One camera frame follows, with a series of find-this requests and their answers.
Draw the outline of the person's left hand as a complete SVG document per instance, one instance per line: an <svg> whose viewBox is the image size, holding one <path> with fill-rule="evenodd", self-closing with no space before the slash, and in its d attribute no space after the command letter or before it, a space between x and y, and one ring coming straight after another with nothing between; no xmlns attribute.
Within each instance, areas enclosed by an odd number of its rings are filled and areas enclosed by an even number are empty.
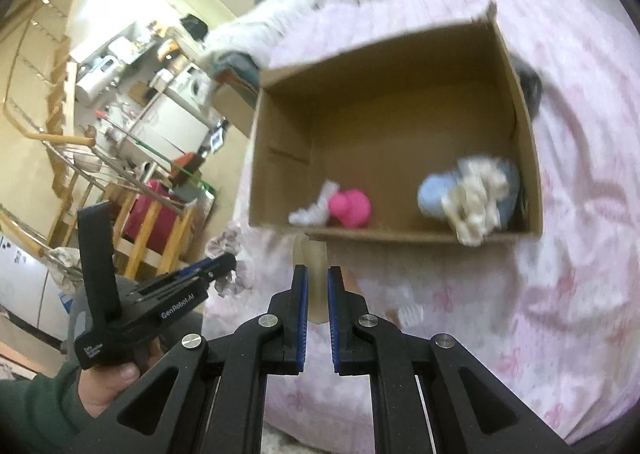
<svg viewBox="0 0 640 454"><path fill-rule="evenodd" d="M93 367L82 370L78 379L78 396L84 410L92 417L101 415L126 389L151 368L164 354L160 340L148 344L149 360L146 367L134 363L119 366Z"/></svg>

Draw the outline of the green sleeve left forearm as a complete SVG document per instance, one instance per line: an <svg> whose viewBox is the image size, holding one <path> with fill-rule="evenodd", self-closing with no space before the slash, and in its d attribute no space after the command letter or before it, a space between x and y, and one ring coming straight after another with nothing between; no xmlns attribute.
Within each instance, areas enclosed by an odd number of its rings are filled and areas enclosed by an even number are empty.
<svg viewBox="0 0 640 454"><path fill-rule="evenodd" d="M1 452L59 453L93 418L78 393L80 367L65 363L53 377L1 381Z"/></svg>

